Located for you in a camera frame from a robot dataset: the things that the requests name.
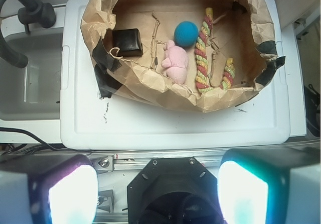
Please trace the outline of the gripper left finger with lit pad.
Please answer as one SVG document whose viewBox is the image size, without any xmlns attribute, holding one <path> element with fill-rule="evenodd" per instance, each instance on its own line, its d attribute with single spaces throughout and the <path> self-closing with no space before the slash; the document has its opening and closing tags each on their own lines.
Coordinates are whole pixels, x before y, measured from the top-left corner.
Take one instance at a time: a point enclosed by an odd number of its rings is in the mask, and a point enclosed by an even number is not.
<svg viewBox="0 0 321 224">
<path fill-rule="evenodd" d="M 1 156 L 1 223 L 93 223 L 97 199 L 83 154 Z"/>
</svg>

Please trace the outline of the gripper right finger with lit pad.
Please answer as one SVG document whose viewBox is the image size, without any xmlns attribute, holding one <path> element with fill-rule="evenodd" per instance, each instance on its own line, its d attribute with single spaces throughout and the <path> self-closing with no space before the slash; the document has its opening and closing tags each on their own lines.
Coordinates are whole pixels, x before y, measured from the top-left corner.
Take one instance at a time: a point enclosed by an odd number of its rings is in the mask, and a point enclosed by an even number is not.
<svg viewBox="0 0 321 224">
<path fill-rule="evenodd" d="M 320 223 L 317 148 L 233 148 L 217 178 L 227 223 Z"/>
</svg>

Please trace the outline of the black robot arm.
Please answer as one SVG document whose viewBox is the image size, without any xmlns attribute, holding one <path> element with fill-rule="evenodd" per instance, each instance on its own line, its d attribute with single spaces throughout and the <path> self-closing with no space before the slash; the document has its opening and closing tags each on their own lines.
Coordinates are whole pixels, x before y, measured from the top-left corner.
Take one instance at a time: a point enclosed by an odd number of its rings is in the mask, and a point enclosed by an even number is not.
<svg viewBox="0 0 321 224">
<path fill-rule="evenodd" d="M 320 151 L 228 150 L 213 175 L 193 157 L 150 160 L 127 184 L 129 223 L 320 223 Z M 2 155 L 1 223 L 93 223 L 111 190 L 83 154 Z"/>
</svg>

